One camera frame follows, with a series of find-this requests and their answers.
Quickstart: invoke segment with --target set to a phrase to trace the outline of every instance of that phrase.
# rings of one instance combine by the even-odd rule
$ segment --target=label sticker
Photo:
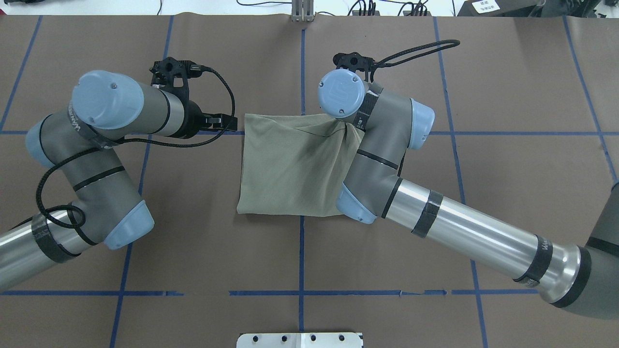
[[[486,13],[501,9],[499,5],[496,4],[495,0],[477,1],[473,2],[472,5],[475,8],[475,11],[477,11],[477,13]]]

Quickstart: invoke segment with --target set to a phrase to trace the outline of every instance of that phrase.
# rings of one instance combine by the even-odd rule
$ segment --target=silver metal tube
[[[69,223],[66,211],[54,212],[52,216]],[[75,230],[54,225],[49,220],[48,226],[56,242],[68,252],[78,254],[90,247]],[[39,249],[30,222],[0,235],[0,291],[10,289],[54,265],[56,263]]]
[[[475,209],[444,198],[427,239],[517,279],[533,261],[537,237]]]
[[[403,180],[386,218],[413,230],[429,196],[430,190]],[[536,235],[449,198],[441,201],[425,237],[512,279],[522,277],[529,270],[538,248]],[[556,302],[568,292],[574,284],[580,262],[581,255],[576,245],[553,245],[550,265],[536,287],[545,301]]]

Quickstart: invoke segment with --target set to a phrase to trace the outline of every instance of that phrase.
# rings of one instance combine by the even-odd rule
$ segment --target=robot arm
[[[122,74],[88,72],[75,86],[68,107],[28,132],[27,149],[43,166],[66,163],[61,170],[77,195],[71,205],[83,215],[69,209],[48,212],[48,217],[37,214],[0,235],[0,291],[74,259],[97,243],[118,249],[153,228],[145,201],[113,150],[127,142],[125,135],[187,139],[209,126],[236,130],[234,112],[203,114],[189,100],[187,79],[213,72],[210,68],[167,58],[155,62],[151,71],[152,86]],[[182,87],[174,87],[175,78],[183,80]]]
[[[323,77],[318,99],[327,114],[365,131],[337,200],[342,213],[365,224],[389,219],[537,289],[558,308],[619,319],[619,189],[584,248],[553,244],[397,176],[407,148],[419,149],[430,133],[430,108],[345,69]]]

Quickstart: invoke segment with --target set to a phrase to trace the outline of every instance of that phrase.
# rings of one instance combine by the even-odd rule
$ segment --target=white floor
[[[6,14],[56,14],[56,15],[154,15],[159,10],[160,0],[46,0],[35,4],[0,2],[0,9]],[[242,0],[243,3],[263,0]],[[162,0],[162,14],[172,15],[182,12],[197,14],[289,14],[289,4],[269,4],[263,6],[241,6],[235,0]],[[315,0],[314,10],[328,11],[335,15],[346,15],[355,0]],[[454,0],[456,12],[464,0]],[[426,4],[432,15],[452,16],[451,0],[428,0]],[[376,9],[381,15],[397,15],[401,5],[378,0]],[[608,17],[619,17],[617,7],[608,7],[602,1],[598,13]]]

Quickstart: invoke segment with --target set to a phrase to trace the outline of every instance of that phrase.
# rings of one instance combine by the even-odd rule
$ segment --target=metal bracket
[[[363,348],[362,333],[242,334],[236,348]]]
[[[293,22],[314,22],[314,0],[292,0]]]

